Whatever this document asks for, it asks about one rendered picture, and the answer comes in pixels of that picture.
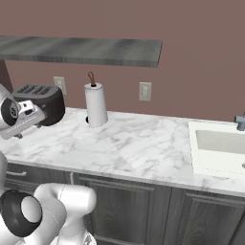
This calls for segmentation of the white wall outlet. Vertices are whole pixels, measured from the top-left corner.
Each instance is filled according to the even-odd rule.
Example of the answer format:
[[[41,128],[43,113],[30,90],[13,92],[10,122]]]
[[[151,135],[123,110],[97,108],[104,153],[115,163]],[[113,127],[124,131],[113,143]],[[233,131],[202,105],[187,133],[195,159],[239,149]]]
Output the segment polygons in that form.
[[[62,91],[64,95],[67,94],[64,77],[54,77],[54,84]]]

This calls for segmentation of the grey tap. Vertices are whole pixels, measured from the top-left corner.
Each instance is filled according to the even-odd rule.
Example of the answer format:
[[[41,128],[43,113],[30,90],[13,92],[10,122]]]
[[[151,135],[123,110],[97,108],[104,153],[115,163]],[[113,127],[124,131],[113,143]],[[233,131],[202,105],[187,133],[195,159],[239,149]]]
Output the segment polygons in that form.
[[[237,123],[236,129],[239,131],[245,130],[245,113],[242,116],[236,116],[234,121]]]

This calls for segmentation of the white sink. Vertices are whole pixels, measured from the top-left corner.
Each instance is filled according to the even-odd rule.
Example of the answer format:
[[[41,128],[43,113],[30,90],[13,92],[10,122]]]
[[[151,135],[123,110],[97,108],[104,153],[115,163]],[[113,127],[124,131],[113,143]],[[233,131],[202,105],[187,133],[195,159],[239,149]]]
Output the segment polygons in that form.
[[[245,131],[234,123],[189,122],[194,174],[245,180]]]

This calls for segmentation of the black toaster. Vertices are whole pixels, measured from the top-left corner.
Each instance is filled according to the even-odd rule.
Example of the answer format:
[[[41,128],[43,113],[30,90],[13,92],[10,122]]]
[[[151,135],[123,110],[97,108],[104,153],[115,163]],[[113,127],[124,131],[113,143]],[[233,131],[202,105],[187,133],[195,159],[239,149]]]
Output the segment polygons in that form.
[[[26,84],[14,90],[12,95],[17,101],[31,100],[45,114],[40,126],[51,126],[60,122],[65,114],[62,91],[55,85]]]

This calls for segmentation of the white wall switch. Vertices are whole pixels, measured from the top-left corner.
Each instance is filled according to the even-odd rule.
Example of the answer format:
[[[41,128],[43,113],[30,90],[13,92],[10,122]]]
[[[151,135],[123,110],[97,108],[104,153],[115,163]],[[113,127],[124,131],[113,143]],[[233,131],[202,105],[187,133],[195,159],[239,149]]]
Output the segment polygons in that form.
[[[151,101],[151,87],[150,82],[140,83],[139,100],[140,101]]]

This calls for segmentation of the white paper towel roll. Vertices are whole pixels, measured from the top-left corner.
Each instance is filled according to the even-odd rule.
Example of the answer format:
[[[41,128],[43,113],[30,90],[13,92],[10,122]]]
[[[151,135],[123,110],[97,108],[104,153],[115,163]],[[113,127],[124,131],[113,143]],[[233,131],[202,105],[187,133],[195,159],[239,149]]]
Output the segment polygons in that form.
[[[91,83],[84,85],[88,123],[90,127],[99,127],[108,122],[103,85]]]

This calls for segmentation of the dark grey drawer front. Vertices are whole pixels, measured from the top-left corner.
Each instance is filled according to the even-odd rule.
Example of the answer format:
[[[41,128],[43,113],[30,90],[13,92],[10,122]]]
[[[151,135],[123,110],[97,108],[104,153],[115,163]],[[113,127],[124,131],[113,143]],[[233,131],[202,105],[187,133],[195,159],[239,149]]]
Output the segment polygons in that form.
[[[65,172],[62,170],[48,169],[45,167],[31,167],[14,163],[8,163],[7,171],[26,171],[26,176],[10,176],[6,174],[4,190],[18,189],[27,193],[34,193],[40,184],[59,183],[66,184]]]

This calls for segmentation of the dark grey cupboard door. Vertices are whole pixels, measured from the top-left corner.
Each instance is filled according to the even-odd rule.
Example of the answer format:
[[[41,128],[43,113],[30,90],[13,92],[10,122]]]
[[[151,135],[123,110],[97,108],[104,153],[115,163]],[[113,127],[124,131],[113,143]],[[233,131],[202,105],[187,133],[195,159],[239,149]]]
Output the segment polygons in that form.
[[[70,182],[96,192],[85,224],[98,245],[164,244],[170,187],[78,173]]]
[[[173,189],[166,245],[245,245],[245,198]]]

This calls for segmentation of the dark brown cabinet panel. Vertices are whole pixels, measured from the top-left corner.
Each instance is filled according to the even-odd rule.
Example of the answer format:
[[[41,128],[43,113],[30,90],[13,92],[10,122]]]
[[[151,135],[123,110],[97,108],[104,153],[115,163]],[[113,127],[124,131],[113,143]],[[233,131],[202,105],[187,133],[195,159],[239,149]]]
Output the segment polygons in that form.
[[[13,91],[11,78],[4,60],[0,60],[0,84],[2,84],[9,92]]]

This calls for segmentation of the grey wall shelf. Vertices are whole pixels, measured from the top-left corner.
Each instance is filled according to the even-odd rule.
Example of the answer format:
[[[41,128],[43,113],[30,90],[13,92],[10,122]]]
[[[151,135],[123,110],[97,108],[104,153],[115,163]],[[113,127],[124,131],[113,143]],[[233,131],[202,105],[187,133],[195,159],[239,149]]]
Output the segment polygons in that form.
[[[0,60],[155,68],[162,40],[0,35]]]

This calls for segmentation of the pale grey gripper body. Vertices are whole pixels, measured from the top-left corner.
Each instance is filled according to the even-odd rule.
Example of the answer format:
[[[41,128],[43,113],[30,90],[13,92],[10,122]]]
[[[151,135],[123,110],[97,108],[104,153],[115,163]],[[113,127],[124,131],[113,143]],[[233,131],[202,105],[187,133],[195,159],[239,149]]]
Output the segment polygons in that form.
[[[11,137],[14,137],[14,135],[22,133],[24,130],[40,123],[44,119],[45,114],[41,110],[38,110],[36,112],[33,112],[29,116],[18,118],[14,126],[11,126],[4,130],[0,130],[0,136],[5,140],[10,139]]]

